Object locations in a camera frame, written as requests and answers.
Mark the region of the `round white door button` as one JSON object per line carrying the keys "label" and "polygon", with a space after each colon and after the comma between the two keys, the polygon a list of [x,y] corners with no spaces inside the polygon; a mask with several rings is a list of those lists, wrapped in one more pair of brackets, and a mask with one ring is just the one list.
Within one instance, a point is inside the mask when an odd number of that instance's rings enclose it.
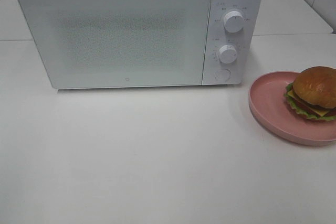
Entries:
{"label": "round white door button", "polygon": [[230,71],[228,69],[220,69],[215,72],[215,79],[220,82],[227,82],[230,79]]}

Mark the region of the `white microwave door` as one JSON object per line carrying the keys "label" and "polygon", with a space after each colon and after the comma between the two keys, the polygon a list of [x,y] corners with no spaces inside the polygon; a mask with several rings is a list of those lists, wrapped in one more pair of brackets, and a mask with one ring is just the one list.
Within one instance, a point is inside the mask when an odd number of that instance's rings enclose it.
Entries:
{"label": "white microwave door", "polygon": [[55,89],[202,82],[210,0],[18,0]]}

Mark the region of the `white microwave knob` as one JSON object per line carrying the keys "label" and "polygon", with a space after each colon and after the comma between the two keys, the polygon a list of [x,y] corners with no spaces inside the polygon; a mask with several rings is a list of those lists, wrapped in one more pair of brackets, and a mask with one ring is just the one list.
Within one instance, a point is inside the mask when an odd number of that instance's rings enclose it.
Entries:
{"label": "white microwave knob", "polygon": [[229,33],[237,33],[244,26],[244,16],[239,10],[230,10],[223,17],[224,28]]}
{"label": "white microwave knob", "polygon": [[221,63],[230,64],[237,59],[238,52],[234,45],[223,45],[217,52],[217,57]]}

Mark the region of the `pink round plate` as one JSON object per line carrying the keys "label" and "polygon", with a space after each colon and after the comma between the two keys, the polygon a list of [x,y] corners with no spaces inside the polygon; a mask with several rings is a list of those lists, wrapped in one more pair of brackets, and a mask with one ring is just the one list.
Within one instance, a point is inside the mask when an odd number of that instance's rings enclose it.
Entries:
{"label": "pink round plate", "polygon": [[290,108],[286,86],[297,72],[276,71],[260,76],[249,89],[249,107],[254,118],[275,135],[302,145],[326,146],[335,143],[335,121],[306,120]]}

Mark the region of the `toy burger with lettuce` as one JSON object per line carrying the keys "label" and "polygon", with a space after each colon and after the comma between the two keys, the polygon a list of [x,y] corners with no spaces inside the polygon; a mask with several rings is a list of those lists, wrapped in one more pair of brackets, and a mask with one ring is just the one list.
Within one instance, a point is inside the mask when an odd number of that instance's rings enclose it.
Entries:
{"label": "toy burger with lettuce", "polygon": [[286,86],[288,106],[300,117],[315,122],[335,120],[335,69],[316,66],[299,73]]}

